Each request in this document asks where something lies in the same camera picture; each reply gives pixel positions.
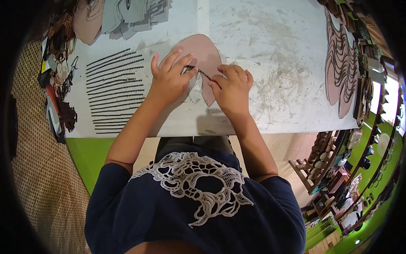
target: white table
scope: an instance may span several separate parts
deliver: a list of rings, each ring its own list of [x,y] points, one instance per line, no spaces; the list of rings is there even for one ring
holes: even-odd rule
[[[84,93],[85,86],[80,76],[91,59],[129,47],[149,56],[158,52],[162,59],[179,41],[198,33],[214,42],[223,64],[234,63],[253,74],[250,113],[261,133],[356,128],[352,117],[355,100],[350,112],[344,119],[339,119],[338,103],[330,106],[326,98],[326,18],[324,7],[317,1],[174,0],[171,6],[168,22],[154,26],[151,31],[137,33],[127,41],[101,35],[88,46],[78,40],[75,55],[79,56],[79,69],[66,98],[75,107],[78,122],[66,137],[100,137],[89,124],[88,103],[79,96]],[[177,108],[166,112],[149,136],[234,134],[217,103],[208,108],[201,95],[201,86],[192,84],[190,87],[189,96],[182,98]]]

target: finger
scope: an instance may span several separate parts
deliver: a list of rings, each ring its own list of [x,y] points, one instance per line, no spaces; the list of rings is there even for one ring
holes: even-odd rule
[[[169,70],[172,68],[173,62],[182,54],[182,50],[178,50],[173,52],[172,54],[168,55],[166,58],[164,64],[162,65],[161,70],[163,70],[165,73],[169,72]]]
[[[191,69],[190,71],[186,72],[185,74],[182,74],[180,76],[181,84],[186,84],[189,83],[189,81],[197,74],[199,69],[197,67]]]
[[[215,81],[217,84],[219,84],[221,88],[227,86],[228,84],[228,80],[221,75],[214,75],[213,77],[211,77],[211,79],[212,81]]]
[[[226,64],[219,65],[219,66],[217,66],[217,70],[219,72],[223,73],[223,75],[226,78],[231,78],[231,79],[238,78],[237,72],[234,70],[234,68],[232,68],[229,65],[226,65]]]
[[[247,74],[245,71],[238,65],[231,65],[231,67],[236,71],[238,77],[240,78],[241,81],[246,82],[247,81]]]
[[[213,94],[214,97],[216,98],[216,100],[220,97],[220,93],[221,93],[221,88],[218,86],[218,84],[214,81],[209,81],[208,82],[209,86],[212,88],[213,90]]]
[[[152,58],[152,61],[151,61],[151,72],[152,72],[152,75],[154,75],[154,76],[158,75],[158,72],[159,72],[158,58],[159,58],[159,54],[155,53]]]
[[[185,55],[184,57],[180,58],[179,61],[177,61],[177,63],[172,67],[172,69],[174,71],[176,71],[177,73],[180,73],[183,68],[185,67],[185,65],[192,60],[193,58],[193,54],[190,53],[188,55]]]
[[[254,83],[254,78],[248,70],[245,70],[245,74],[247,75],[247,85],[251,89]]]

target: left hand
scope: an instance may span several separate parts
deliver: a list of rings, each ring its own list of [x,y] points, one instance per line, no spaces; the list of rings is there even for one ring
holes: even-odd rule
[[[145,100],[161,110],[175,102],[187,89],[189,81],[197,74],[198,69],[181,75],[184,66],[193,58],[193,54],[182,57],[177,63],[173,62],[181,55],[182,51],[176,51],[168,55],[162,68],[158,68],[158,53],[155,53],[151,61],[152,85]]]

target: navy blue shirt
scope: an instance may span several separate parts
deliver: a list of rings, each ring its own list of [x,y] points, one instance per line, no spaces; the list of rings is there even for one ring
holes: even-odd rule
[[[208,158],[205,151],[192,150]],[[176,153],[173,158],[180,164],[190,159]],[[206,177],[192,187],[193,180],[183,181],[177,190],[178,180],[164,164],[159,171],[150,165],[132,179],[121,165],[104,165],[86,213],[84,232],[92,253],[125,253],[156,240],[181,240],[206,253],[303,253],[305,224],[289,182],[279,176],[260,183],[244,178],[233,169],[235,156],[225,153],[217,152],[216,161],[183,166],[178,180]]]

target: patterned mat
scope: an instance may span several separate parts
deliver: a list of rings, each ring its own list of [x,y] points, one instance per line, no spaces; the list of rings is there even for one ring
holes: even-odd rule
[[[28,43],[15,69],[18,145],[15,185],[31,224],[53,253],[90,253],[84,237],[89,193],[65,145],[45,119],[45,90],[37,82],[40,42]]]

